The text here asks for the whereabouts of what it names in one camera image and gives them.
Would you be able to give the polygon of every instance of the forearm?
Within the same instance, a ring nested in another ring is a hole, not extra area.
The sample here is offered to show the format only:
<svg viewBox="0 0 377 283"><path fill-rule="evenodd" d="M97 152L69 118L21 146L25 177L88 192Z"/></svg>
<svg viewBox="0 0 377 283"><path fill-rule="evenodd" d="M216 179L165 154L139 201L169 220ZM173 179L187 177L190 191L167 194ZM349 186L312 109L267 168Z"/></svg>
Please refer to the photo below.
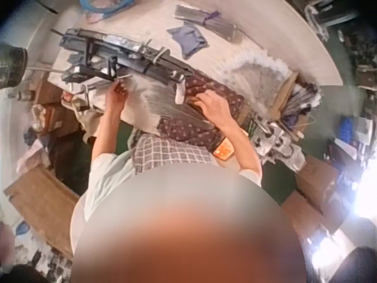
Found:
<svg viewBox="0 0 377 283"><path fill-rule="evenodd" d="M250 169L262 177L262 166L258 154L235 120L220 129L234 147L234 155L241 169Z"/></svg>
<svg viewBox="0 0 377 283"><path fill-rule="evenodd" d="M101 117L98 137L94 143L92 161L103 153L115 153L119 123L120 113L105 111Z"/></svg>

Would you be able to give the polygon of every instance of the gray cloth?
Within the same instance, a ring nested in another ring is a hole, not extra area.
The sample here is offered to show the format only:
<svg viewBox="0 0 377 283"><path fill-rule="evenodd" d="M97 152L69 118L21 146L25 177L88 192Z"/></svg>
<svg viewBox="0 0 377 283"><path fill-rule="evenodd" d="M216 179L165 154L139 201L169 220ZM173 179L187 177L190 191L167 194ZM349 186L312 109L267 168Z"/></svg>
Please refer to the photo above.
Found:
<svg viewBox="0 0 377 283"><path fill-rule="evenodd" d="M167 30L173 39L181 45L182 57L186 60L204 47L208 47L207 40L191 22L184 22L180 28Z"/></svg>
<svg viewBox="0 0 377 283"><path fill-rule="evenodd" d="M212 164L212 159L205 147L162 139L154 134L144 134L133 150L133 163L136 174L139 174L155 167L173 163Z"/></svg>

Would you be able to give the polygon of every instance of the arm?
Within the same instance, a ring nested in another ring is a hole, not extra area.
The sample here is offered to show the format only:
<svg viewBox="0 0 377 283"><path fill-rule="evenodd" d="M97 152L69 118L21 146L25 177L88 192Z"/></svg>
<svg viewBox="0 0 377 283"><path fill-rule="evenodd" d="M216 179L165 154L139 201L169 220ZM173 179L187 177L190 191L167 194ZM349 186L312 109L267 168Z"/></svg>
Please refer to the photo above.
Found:
<svg viewBox="0 0 377 283"><path fill-rule="evenodd" d="M196 96L199 101L194 104L199 106L203 114L229 139L234 147L234 155L241 169L254 171L262 177L262 166L259 157L250 143L250 140L242 132L242 129L230 114L226 99L220 97L214 91L207 90Z"/></svg>
<svg viewBox="0 0 377 283"><path fill-rule="evenodd" d="M98 137L92 151L92 162L103 153L115 153L120 115L127 99L127 90L119 81L106 92L105 113L101 117Z"/></svg>

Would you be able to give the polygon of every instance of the hand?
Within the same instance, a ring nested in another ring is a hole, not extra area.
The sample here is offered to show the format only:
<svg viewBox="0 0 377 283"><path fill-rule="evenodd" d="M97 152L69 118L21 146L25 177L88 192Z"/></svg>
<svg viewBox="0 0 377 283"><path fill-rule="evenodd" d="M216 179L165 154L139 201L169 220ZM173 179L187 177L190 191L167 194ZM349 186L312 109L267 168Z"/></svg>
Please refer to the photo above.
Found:
<svg viewBox="0 0 377 283"><path fill-rule="evenodd" d="M106 91L105 110L111 113L120 114L125 106L127 100L128 90L125 84L120 81L115 81L111 87Z"/></svg>
<svg viewBox="0 0 377 283"><path fill-rule="evenodd" d="M196 95L198 101L194 105L199 106L203 114L221 131L237 124L230 114L228 101L212 90Z"/></svg>

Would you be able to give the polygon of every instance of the metal rod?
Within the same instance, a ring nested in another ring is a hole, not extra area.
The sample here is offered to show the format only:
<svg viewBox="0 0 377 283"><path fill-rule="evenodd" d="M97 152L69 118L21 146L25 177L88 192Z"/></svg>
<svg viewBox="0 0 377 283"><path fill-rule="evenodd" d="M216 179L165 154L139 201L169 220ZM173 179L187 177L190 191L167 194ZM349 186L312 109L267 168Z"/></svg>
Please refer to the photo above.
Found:
<svg viewBox="0 0 377 283"><path fill-rule="evenodd" d="M43 4L41 1L39 0L35 0L35 2L37 2L38 4L40 4L43 8L45 8L47 11L55 14L55 15L58 15L59 13L57 11L55 11L54 9L50 8L49 6Z"/></svg>
<svg viewBox="0 0 377 283"><path fill-rule="evenodd" d="M31 70L31 71L43 71L43 72L59 73L59 74L66 74L66 75L70 74L67 71L55 70L55 69L50 69L50 68L26 67L26 69Z"/></svg>
<svg viewBox="0 0 377 283"><path fill-rule="evenodd" d="M56 29L51 28L50 31L53 32L53 33L55 33L55 34L57 34L57 35L60 35L61 37L64 36L64 34L62 34L61 32L57 31Z"/></svg>

